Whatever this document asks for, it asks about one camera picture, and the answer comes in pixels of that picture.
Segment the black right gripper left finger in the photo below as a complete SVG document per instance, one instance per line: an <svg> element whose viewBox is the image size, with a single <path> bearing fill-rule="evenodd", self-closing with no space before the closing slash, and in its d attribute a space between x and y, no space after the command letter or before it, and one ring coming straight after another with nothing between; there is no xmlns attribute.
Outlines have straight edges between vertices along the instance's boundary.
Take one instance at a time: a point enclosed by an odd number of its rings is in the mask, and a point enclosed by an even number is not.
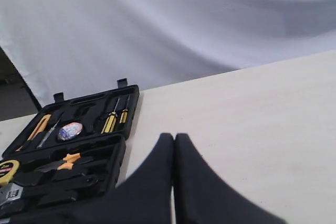
<svg viewBox="0 0 336 224"><path fill-rule="evenodd" d="M171 223L174 139L162 133L144 162L114 191L72 212L67 223Z"/></svg>

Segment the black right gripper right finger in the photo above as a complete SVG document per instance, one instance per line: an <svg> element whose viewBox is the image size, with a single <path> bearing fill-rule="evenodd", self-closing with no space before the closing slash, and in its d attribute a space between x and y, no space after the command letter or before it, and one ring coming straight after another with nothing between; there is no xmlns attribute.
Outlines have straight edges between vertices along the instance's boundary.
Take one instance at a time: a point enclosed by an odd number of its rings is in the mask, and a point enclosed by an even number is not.
<svg viewBox="0 0 336 224"><path fill-rule="evenodd" d="M285 223L225 183L185 133L175 138L174 203L177 223Z"/></svg>

